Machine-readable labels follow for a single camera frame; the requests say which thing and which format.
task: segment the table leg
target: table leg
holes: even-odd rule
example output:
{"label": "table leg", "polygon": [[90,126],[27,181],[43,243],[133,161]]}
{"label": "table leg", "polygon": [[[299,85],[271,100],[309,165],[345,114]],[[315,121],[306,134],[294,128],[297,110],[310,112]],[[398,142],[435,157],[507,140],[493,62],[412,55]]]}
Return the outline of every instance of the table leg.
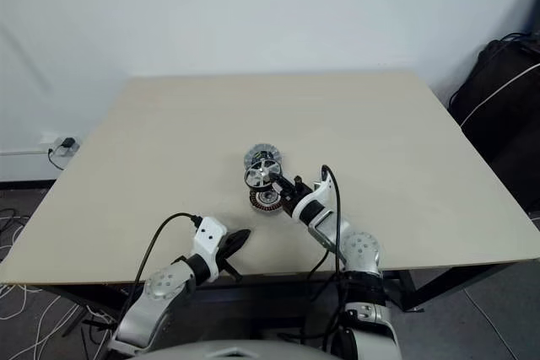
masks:
{"label": "table leg", "polygon": [[401,310],[408,311],[432,298],[452,294],[510,266],[511,263],[452,267],[420,288],[415,288],[408,271],[397,271],[385,280],[388,298]]}
{"label": "table leg", "polygon": [[103,284],[62,284],[39,286],[44,290],[61,295],[74,303],[93,309],[101,309],[113,318],[118,318],[126,302],[126,294]]}

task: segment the black cable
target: black cable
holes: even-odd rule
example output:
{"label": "black cable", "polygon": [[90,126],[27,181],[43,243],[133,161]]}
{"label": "black cable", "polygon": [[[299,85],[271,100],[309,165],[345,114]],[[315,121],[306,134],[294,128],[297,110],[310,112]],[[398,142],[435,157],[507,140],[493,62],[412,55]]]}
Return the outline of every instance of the black cable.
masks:
{"label": "black cable", "polygon": [[[322,167],[321,167],[321,178],[323,180],[325,180],[328,175],[330,175],[330,177],[332,178],[332,183],[333,183],[333,186],[334,186],[334,193],[336,195],[336,244],[335,244],[336,249],[335,249],[335,252],[334,252],[335,269],[334,269],[334,273],[332,274],[332,276],[325,281],[325,283],[322,285],[322,287],[319,288],[319,290],[316,292],[314,297],[310,298],[310,304],[314,303],[319,298],[319,296],[322,294],[322,292],[328,287],[328,285],[330,284],[332,279],[337,278],[338,281],[340,280],[340,263],[339,263],[339,261],[340,261],[340,258],[339,258],[340,248],[339,248],[339,246],[340,246],[340,239],[341,239],[341,197],[339,195],[339,187],[338,187],[338,182],[336,181],[336,176],[334,175],[332,170],[327,165],[323,164]],[[310,271],[310,273],[308,274],[307,280],[309,280],[313,276],[313,274],[315,274],[316,270],[322,265],[322,263],[328,257],[328,254],[329,254],[329,250],[327,250],[327,252],[325,252],[324,256],[319,260],[319,262],[315,265],[315,267]],[[332,334],[332,332],[335,330],[334,327],[338,327],[338,325],[334,325],[334,323],[335,323],[335,321],[336,321],[336,319],[337,319],[337,317],[339,315],[339,311],[341,309],[342,309],[342,305],[341,305],[341,297],[340,297],[339,305],[336,308],[336,311],[334,312],[332,317],[330,318],[330,320],[328,322],[327,329],[321,334],[316,334],[317,336],[325,337],[326,340],[328,339],[328,336],[330,334]],[[304,344],[305,339],[315,339],[315,338],[307,337],[309,335],[305,334],[305,321],[306,321],[306,319],[304,318],[304,323],[300,327],[300,333],[298,335],[295,335],[295,336],[297,336],[296,338],[300,339],[300,344]],[[290,334],[282,334],[282,335],[291,337]]]}
{"label": "black cable", "polygon": [[332,178],[332,183],[334,184],[334,193],[336,194],[336,251],[334,252],[335,258],[335,272],[336,278],[339,281],[339,253],[340,253],[340,242],[341,242],[341,197],[339,195],[338,182],[336,181],[336,176],[332,170],[325,164],[321,168],[322,179],[326,179],[327,175],[330,175]]}
{"label": "black cable", "polygon": [[90,356],[88,354],[88,348],[86,346],[86,338],[84,337],[84,330],[82,326],[81,326],[81,339],[83,340],[84,357],[86,358],[86,360],[90,360]]}
{"label": "black cable", "polygon": [[135,290],[137,289],[137,286],[141,280],[141,275],[143,274],[144,267],[146,266],[146,262],[149,259],[150,252],[152,251],[155,241],[158,239],[159,234],[161,234],[161,231],[169,223],[171,220],[178,218],[178,217],[188,217],[190,218],[195,224],[200,223],[201,218],[197,215],[188,214],[187,212],[178,212],[176,214],[172,214],[170,217],[168,217],[164,222],[161,223],[158,230],[155,231],[154,237],[150,241],[150,244],[148,245],[148,248],[146,249],[146,253],[144,254],[143,261],[141,261],[140,266],[138,267],[137,275],[135,276],[135,281],[133,282],[132,288],[129,292],[129,295],[127,296],[126,303],[124,304],[123,311],[121,313],[120,319],[126,314],[127,310],[131,306],[133,302],[133,297],[135,296]]}
{"label": "black cable", "polygon": [[[308,282],[312,277],[313,275],[315,274],[315,272],[319,269],[319,267],[322,266],[322,263],[324,263],[324,261],[327,259],[328,255],[330,254],[330,250],[327,250],[326,252],[324,252],[324,255],[322,256],[322,258],[317,262],[317,264],[311,269],[311,271],[308,273],[307,277],[305,278],[305,280]],[[305,338],[304,338],[304,335],[305,335],[305,322],[307,320],[307,315],[310,313],[310,306],[311,304],[314,302],[315,300],[311,300],[311,298],[308,298],[308,309],[305,311],[305,315],[304,315],[304,322],[302,322],[302,326],[300,327],[300,330],[299,330],[299,334],[298,336],[300,337],[300,345],[303,345],[305,343]]]}
{"label": "black cable", "polygon": [[332,275],[321,285],[321,287],[316,291],[315,294],[310,298],[310,302],[314,303],[324,292],[324,290],[327,289],[327,287],[330,285],[332,280],[336,277],[336,273],[332,273]]}
{"label": "black cable", "polygon": [[[340,294],[340,290],[339,290],[340,288],[341,286],[338,284],[337,285],[338,295]],[[343,310],[347,302],[347,293],[348,293],[348,289],[345,288],[345,293],[341,294],[341,297],[339,298],[339,304],[337,305],[338,307],[336,308],[336,310],[332,314],[332,317],[328,321],[327,329],[325,330],[324,337],[322,339],[322,350],[324,352],[327,351],[328,339],[330,338],[330,335],[339,327],[339,314]]]}
{"label": "black cable", "polygon": [[55,152],[57,151],[57,149],[54,149],[54,150],[53,150],[52,148],[49,148],[49,151],[47,152],[47,157],[48,157],[48,159],[49,159],[49,162],[51,162],[51,164],[52,164],[55,168],[57,168],[58,170],[64,170],[63,167],[58,166],[57,164],[55,164],[55,163],[52,161],[51,155],[52,155],[53,153],[55,153]]}
{"label": "black cable", "polygon": [[4,224],[4,226],[0,228],[0,234],[2,234],[2,232],[4,232],[4,231],[8,230],[9,227],[11,227],[14,224],[14,219],[15,219],[15,217],[17,217],[17,213],[18,213],[15,208],[2,208],[0,210],[0,212],[6,212],[6,211],[10,211],[11,215],[9,216],[9,218],[7,218],[7,221]]}
{"label": "black cable", "polygon": [[99,345],[100,342],[95,340],[94,339],[94,326],[93,325],[89,325],[89,328],[88,328],[88,336],[89,336],[89,339],[92,343],[94,343],[95,345]]}
{"label": "black cable", "polygon": [[[338,328],[338,325],[334,325],[332,330],[331,330],[331,333],[332,332],[335,332]],[[314,334],[310,334],[310,335],[295,335],[295,334],[292,334],[292,333],[278,333],[277,336],[280,338],[280,339],[283,339],[284,341],[291,341],[292,343],[296,343],[295,341],[292,341],[293,339],[306,339],[306,340],[310,340],[310,339],[320,339],[322,337],[325,336],[327,332],[324,331],[324,332],[321,332],[321,333],[314,333]]]}
{"label": "black cable", "polygon": [[313,268],[311,269],[310,273],[307,275],[306,280],[309,281],[309,280],[313,277],[313,275],[315,274],[315,272],[316,272],[317,270],[319,270],[319,267],[322,266],[322,263],[324,263],[324,261],[327,259],[327,257],[328,257],[329,254],[330,254],[330,250],[327,250],[327,251],[325,252],[325,254],[323,255],[323,257],[322,257],[322,258],[318,261],[318,263],[315,265],[315,267],[313,267]]}

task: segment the wall socket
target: wall socket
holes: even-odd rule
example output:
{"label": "wall socket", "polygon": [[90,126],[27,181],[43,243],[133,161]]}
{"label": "wall socket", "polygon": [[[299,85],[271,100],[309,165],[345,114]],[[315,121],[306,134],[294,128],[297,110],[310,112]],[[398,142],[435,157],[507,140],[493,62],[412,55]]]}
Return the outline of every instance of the wall socket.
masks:
{"label": "wall socket", "polygon": [[[64,142],[64,139],[71,137],[75,140],[75,143],[70,148],[59,148],[59,146]],[[58,135],[57,133],[43,133],[41,135],[41,140],[39,143],[39,148],[43,152],[48,152],[49,149],[57,150],[56,155],[58,156],[73,156],[79,149],[81,145],[80,137],[75,137],[73,135]]]}

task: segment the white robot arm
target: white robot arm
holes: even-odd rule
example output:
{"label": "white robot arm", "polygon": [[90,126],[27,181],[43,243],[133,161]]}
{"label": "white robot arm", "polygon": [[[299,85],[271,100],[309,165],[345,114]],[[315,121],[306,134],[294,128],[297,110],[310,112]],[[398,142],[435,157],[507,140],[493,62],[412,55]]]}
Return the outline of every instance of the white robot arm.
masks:
{"label": "white robot arm", "polygon": [[[219,259],[220,241],[227,231],[215,218],[202,221],[190,258],[181,258],[145,282],[141,297],[127,311],[109,348],[129,356],[142,355],[142,360],[229,357],[401,360],[378,269],[381,249],[376,239],[357,231],[343,218],[339,218],[337,226],[337,213],[325,205],[336,185],[324,166],[321,182],[312,190],[299,176],[294,178],[294,183],[287,180],[275,161],[266,159],[265,162],[267,154],[262,156],[263,159],[258,159],[246,171],[247,185],[256,193],[271,191],[274,196],[278,195],[283,210],[296,222],[305,224],[309,233],[344,263],[340,272],[343,302],[340,303],[331,354],[278,341],[202,341],[148,352],[156,334],[166,323],[173,302],[177,304],[188,299],[196,285],[214,280],[221,269],[227,270],[226,261]],[[237,251],[246,238],[234,244],[234,249],[224,250],[226,257]]]}
{"label": "white robot arm", "polygon": [[226,259],[244,244],[249,233],[243,229],[225,238],[227,228],[222,223],[216,218],[203,218],[191,256],[180,257],[146,280],[140,297],[116,328],[109,348],[130,357],[150,351],[169,320],[173,304],[188,300],[196,286],[214,281],[221,270],[239,276]]}

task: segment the gray floor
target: gray floor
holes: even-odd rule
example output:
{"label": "gray floor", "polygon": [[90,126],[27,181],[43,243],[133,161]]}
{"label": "gray floor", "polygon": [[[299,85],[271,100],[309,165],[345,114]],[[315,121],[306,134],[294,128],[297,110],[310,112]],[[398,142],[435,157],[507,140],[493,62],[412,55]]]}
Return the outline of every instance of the gray floor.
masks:
{"label": "gray floor", "polygon": [[[15,207],[19,212],[31,214],[45,194],[46,191],[0,191],[0,208]],[[8,244],[10,232],[1,235],[1,245]],[[4,252],[0,251],[0,257],[3,257]],[[421,283],[434,275],[433,271],[416,271],[413,277],[415,282]],[[513,265],[467,290],[488,314],[520,360],[540,358],[539,262]],[[16,312],[22,304],[23,295],[23,291],[16,288],[8,296],[1,298],[0,316]],[[16,352],[34,343],[38,320],[54,298],[55,296],[45,292],[28,294],[25,311],[21,315],[12,320],[0,321],[0,360],[9,359]],[[71,305],[72,303],[61,298],[47,313],[42,330],[47,333]],[[209,329],[216,320],[232,318],[229,322],[235,322],[253,315],[260,308],[272,313],[278,310],[275,303],[259,305],[256,308],[252,304],[192,304],[181,310],[181,317],[172,325],[162,344],[166,346],[183,341],[221,337]],[[425,312],[420,314],[404,314],[398,309],[392,312],[405,360],[512,359],[493,328],[463,291],[433,300],[423,308]],[[298,304],[294,302],[281,305],[281,311],[285,314],[298,309]],[[312,330],[320,329],[331,309],[328,300],[323,299],[310,318]],[[237,329],[228,325],[221,331],[223,330],[231,332]],[[88,345],[92,358],[97,346],[89,341]],[[17,359],[31,359],[32,355],[32,351],[28,351]],[[80,328],[65,338],[60,337],[60,334],[53,336],[41,359],[85,359]]]}

